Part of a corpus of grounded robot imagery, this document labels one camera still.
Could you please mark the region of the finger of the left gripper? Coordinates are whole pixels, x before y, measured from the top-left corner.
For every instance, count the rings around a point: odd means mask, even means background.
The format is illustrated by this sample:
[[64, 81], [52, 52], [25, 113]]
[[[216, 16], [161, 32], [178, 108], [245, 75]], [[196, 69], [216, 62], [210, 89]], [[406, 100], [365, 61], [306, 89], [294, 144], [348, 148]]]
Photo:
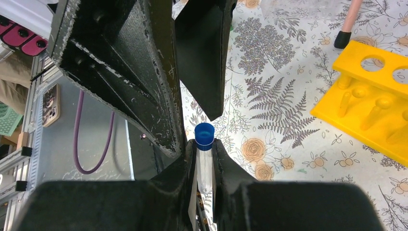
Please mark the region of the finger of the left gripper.
[[178, 76], [209, 120], [223, 114], [235, 0], [190, 0], [175, 19]]
[[49, 56], [170, 158], [184, 152], [175, 27], [169, 0], [61, 0]]

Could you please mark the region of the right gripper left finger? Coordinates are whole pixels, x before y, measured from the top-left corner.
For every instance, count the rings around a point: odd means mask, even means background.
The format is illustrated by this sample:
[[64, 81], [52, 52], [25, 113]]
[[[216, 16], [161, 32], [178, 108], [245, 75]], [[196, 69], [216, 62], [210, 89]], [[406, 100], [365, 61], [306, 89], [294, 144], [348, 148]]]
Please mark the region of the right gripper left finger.
[[150, 180], [48, 181], [29, 196], [15, 231], [193, 231], [195, 141]]

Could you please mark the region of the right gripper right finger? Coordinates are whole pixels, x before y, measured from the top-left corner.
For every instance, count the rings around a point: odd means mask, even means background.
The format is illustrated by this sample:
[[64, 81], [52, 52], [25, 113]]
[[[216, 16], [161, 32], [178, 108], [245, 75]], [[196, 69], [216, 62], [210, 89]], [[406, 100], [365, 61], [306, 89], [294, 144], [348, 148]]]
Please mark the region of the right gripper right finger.
[[212, 147], [213, 221], [220, 231], [381, 231], [364, 192], [333, 182], [258, 181]]

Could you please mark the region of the blue capped tube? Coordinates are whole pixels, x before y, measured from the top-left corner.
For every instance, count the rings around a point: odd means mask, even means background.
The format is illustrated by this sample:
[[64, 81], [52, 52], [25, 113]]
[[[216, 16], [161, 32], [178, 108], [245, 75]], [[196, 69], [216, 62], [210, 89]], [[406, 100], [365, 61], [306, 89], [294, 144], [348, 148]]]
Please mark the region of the blue capped tube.
[[197, 183], [201, 194], [209, 194], [213, 190], [213, 155], [212, 145], [215, 129], [209, 123], [200, 123], [195, 127]]

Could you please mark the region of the yellow test tube rack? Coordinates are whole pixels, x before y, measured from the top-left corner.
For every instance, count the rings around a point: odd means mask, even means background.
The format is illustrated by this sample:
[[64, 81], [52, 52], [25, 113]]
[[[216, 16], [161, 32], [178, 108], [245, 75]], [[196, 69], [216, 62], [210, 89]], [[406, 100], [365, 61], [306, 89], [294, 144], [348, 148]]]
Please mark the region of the yellow test tube rack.
[[407, 57], [351, 41], [332, 67], [340, 76], [311, 115], [406, 166], [408, 86], [393, 73], [407, 69]]

